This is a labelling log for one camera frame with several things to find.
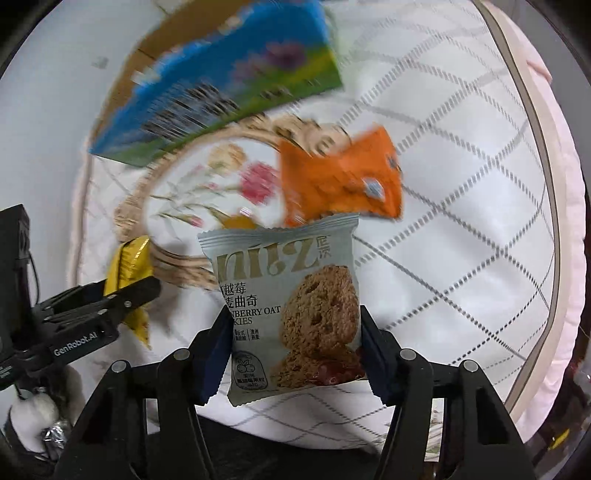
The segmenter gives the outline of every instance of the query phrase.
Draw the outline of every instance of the cardboard box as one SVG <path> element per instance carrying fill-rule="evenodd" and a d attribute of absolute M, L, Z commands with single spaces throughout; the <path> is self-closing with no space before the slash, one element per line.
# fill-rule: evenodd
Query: cardboard box
<path fill-rule="evenodd" d="M 126 62 L 90 152 L 146 166 L 205 133 L 341 86 L 317 0 L 197 0 Z"/>

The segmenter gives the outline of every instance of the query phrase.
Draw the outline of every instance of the black mount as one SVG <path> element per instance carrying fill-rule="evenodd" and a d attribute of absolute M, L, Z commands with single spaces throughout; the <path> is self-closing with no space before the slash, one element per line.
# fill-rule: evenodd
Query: black mount
<path fill-rule="evenodd" d="M 15 382 L 46 377 L 117 340 L 117 326 L 139 306 L 160 294 L 160 281 L 147 277 L 103 296 L 105 281 L 71 288 L 32 310 L 35 335 L 12 345 L 0 361 L 0 390 Z"/>

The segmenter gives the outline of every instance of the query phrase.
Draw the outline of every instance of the pink bedding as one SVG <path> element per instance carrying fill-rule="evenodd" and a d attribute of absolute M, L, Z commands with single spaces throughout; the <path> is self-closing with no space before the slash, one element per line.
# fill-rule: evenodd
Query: pink bedding
<path fill-rule="evenodd" d="M 544 98 L 558 133 L 557 148 L 560 152 L 564 176 L 566 179 L 566 215 L 570 227 L 571 250 L 571 289 L 563 331 L 558 342 L 556 354 L 546 373 L 544 381 L 517 421 L 517 429 L 524 441 L 531 438 L 548 416 L 560 389 L 563 374 L 569 364 L 574 341 L 577 337 L 580 315 L 585 301 L 586 260 L 583 240 L 585 237 L 585 185 L 581 173 L 579 155 L 574 146 L 569 126 L 564 118 L 554 93 L 550 87 L 552 75 L 542 57 L 525 34 L 503 12 L 491 4 L 486 5 L 493 13 L 499 13 L 506 19 L 517 35 L 522 54 L 525 56 L 535 86 Z"/>

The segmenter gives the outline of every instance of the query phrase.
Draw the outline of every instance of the yellow snack bag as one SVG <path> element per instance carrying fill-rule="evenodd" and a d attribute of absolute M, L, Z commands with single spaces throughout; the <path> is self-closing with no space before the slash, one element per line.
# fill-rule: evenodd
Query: yellow snack bag
<path fill-rule="evenodd" d="M 105 281 L 105 295 L 153 274 L 150 263 L 150 239 L 147 235 L 135 238 L 117 249 Z M 127 315 L 124 323 L 145 346 L 151 348 L 148 335 L 148 313 L 143 307 Z"/>

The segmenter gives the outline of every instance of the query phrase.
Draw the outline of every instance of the cranberry oat cookies package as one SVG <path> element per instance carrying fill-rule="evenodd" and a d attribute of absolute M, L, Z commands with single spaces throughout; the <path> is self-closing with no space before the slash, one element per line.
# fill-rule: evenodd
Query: cranberry oat cookies package
<path fill-rule="evenodd" d="M 299 228 L 199 235 L 234 318 L 232 405 L 365 375 L 352 251 L 358 221 L 348 213 Z"/>

